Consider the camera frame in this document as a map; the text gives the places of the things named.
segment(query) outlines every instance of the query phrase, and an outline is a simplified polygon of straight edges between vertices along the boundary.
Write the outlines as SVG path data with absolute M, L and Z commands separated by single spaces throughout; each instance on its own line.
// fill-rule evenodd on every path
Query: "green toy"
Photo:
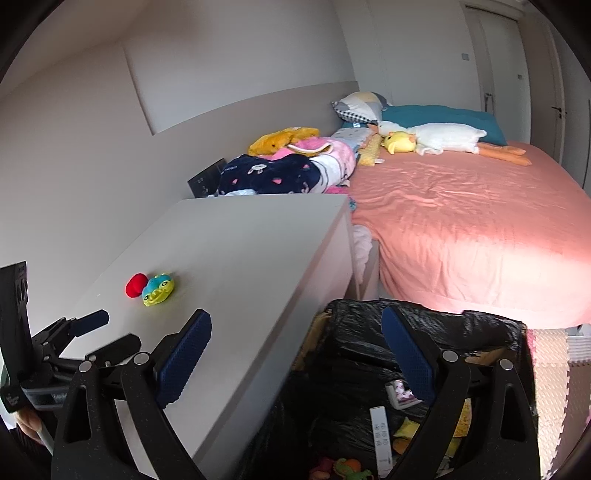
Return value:
M 374 480 L 371 470 L 360 471 L 361 464 L 358 460 L 339 458 L 333 465 L 333 469 L 337 475 L 345 480 Z

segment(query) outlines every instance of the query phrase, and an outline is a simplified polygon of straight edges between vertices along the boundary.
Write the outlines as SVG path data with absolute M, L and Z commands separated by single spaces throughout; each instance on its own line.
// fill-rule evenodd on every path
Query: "blue gripper pad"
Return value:
M 391 308 L 382 312 L 382 333 L 414 396 L 432 405 L 436 397 L 433 369 L 406 326 Z
M 178 400 L 211 337 L 212 318 L 201 310 L 160 369 L 156 395 L 160 408 Z

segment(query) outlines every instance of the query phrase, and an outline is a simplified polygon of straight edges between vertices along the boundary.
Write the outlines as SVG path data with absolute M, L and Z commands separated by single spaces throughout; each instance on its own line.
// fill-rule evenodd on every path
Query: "black electronic device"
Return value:
M 205 198 L 217 192 L 222 170 L 226 167 L 227 163 L 224 158 L 221 158 L 188 181 L 195 198 Z

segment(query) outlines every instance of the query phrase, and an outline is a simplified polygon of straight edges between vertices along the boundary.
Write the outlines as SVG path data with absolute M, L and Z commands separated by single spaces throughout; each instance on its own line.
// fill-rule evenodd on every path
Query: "black trash bag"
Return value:
M 309 468 L 306 458 L 309 453 L 305 434 L 306 431 L 299 428 L 279 397 L 242 455 L 238 469 L 232 478 L 234 480 L 307 479 Z M 303 458 L 304 461 L 298 461 L 298 458 Z
M 515 364 L 534 416 L 535 389 L 527 328 L 521 322 L 483 312 L 437 312 L 417 303 L 398 300 L 335 300 L 327 306 L 332 318 L 317 348 L 317 355 L 344 356 L 359 362 L 400 371 L 382 335 L 382 312 L 400 309 L 416 330 L 428 333 L 441 349 L 463 356 L 507 348 Z
M 381 333 L 382 311 L 392 305 L 442 349 L 462 355 L 509 349 L 535 412 L 531 358 L 520 322 L 480 312 L 435 312 L 393 300 L 335 300 L 327 307 L 331 319 L 314 355 L 307 359 L 307 371 L 289 375 L 278 404 L 245 454 L 243 465 L 248 468 L 236 478 L 271 478 L 271 472 L 277 476 L 280 465 L 289 461 L 294 468 L 282 472 L 282 478 L 306 479 L 308 470 L 325 456 L 356 458 L 364 469 L 376 473 L 369 409 L 385 407 L 390 437 L 404 417 L 420 422 L 427 412 L 424 404 L 396 410 L 385 391 L 386 383 L 404 381 Z M 288 451 L 278 452 L 281 448 Z

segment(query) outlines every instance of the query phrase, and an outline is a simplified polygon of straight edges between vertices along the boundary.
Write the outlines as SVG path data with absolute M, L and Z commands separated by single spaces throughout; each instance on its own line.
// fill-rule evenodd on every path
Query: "door handle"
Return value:
M 484 94 L 484 111 L 488 112 L 488 99 L 492 98 L 492 93 L 485 93 Z
M 550 108 L 553 108 L 554 110 L 558 110 L 558 118 L 562 118 L 562 107 L 552 106 Z

